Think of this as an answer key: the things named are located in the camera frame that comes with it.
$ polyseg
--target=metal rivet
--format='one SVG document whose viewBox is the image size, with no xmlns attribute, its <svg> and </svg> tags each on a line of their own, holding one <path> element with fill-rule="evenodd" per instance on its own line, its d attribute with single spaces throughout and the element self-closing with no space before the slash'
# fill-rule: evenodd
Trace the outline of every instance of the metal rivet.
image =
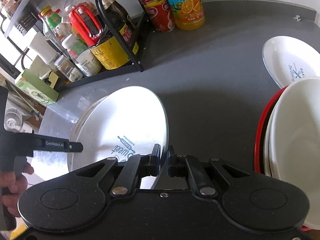
<svg viewBox="0 0 320 240">
<path fill-rule="evenodd" d="M 126 187 L 115 187 L 112 189 L 112 193 L 114 195 L 125 195 L 128 193 L 128 189 Z"/>
<path fill-rule="evenodd" d="M 216 193 L 216 190 L 212 187 L 203 187 L 200 189 L 200 193 L 203 196 L 210 196 Z"/>
<path fill-rule="evenodd" d="M 163 192 L 163 193 L 160 193 L 160 197 L 167 198 L 167 197 L 169 197 L 169 194 L 168 194 L 168 193 Z"/>
</svg>

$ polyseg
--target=human hand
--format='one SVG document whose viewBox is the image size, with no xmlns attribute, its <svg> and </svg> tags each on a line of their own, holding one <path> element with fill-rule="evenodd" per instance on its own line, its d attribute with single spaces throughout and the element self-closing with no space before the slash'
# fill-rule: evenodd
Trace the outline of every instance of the human hand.
<svg viewBox="0 0 320 240">
<path fill-rule="evenodd" d="M 34 170 L 29 163 L 24 166 L 24 171 L 28 174 L 33 174 Z M 8 211 L 19 217 L 18 212 L 18 199 L 22 193 L 27 189 L 28 182 L 25 176 L 21 175 L 16 178 L 13 171 L 11 172 L 0 172 L 0 187 L 8 187 L 12 195 L 2 196 L 2 204 L 8 208 Z"/>
</svg>

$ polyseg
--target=orange juice bottle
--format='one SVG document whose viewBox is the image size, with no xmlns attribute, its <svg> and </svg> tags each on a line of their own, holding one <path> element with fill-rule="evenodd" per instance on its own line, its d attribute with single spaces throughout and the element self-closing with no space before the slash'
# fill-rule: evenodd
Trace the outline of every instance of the orange juice bottle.
<svg viewBox="0 0 320 240">
<path fill-rule="evenodd" d="M 168 0 L 176 25 L 182 30 L 195 30 L 204 24 L 201 0 Z"/>
</svg>

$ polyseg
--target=red rim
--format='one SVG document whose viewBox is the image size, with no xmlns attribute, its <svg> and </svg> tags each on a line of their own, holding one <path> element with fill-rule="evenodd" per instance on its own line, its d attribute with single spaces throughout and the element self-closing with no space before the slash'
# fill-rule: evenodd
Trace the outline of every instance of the red rim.
<svg viewBox="0 0 320 240">
<path fill-rule="evenodd" d="M 266 107 L 264 108 L 262 115 L 260 117 L 258 129 L 257 129 L 257 134 L 256 134 L 256 141 L 254 143 L 254 171 L 257 173 L 264 174 L 264 172 L 261 172 L 261 168 L 260 168 L 260 156 L 262 155 L 262 153 L 260 154 L 260 144 L 261 144 L 262 136 L 264 135 L 264 134 L 262 134 L 263 128 L 265 127 L 265 124 L 267 123 L 266 121 L 269 121 L 269 120 L 266 120 L 266 118 L 269 116 L 269 114 L 271 113 L 271 111 L 275 107 L 276 102 L 278 101 L 281 94 L 283 93 L 283 91 L 286 88 L 287 87 L 282 88 L 271 98 L 271 100 L 267 103 Z M 311 228 L 302 226 L 301 230 L 302 231 L 309 231 L 309 230 L 311 230 Z"/>
</svg>

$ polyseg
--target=countertop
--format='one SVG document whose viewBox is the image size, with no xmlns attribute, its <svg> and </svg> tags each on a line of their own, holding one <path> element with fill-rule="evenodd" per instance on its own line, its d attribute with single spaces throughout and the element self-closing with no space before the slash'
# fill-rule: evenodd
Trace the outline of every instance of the countertop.
<svg viewBox="0 0 320 240">
<path fill-rule="evenodd" d="M 298 38 L 320 51 L 320 28 L 295 15 L 235 16 L 211 13 L 194 31 L 175 28 L 150 33 L 141 59 L 143 73 L 86 84 L 60 94 L 44 115 L 39 133 L 69 138 L 79 116 L 98 99 L 126 86 L 143 86 L 161 99 L 175 153 L 200 161 L 223 158 L 253 169 L 260 115 L 279 90 L 262 60 L 264 43 L 278 35 Z M 32 165 L 43 179 L 68 172 L 65 153 L 35 152 Z M 160 177 L 157 188 L 185 187 L 182 179 Z"/>
</svg>

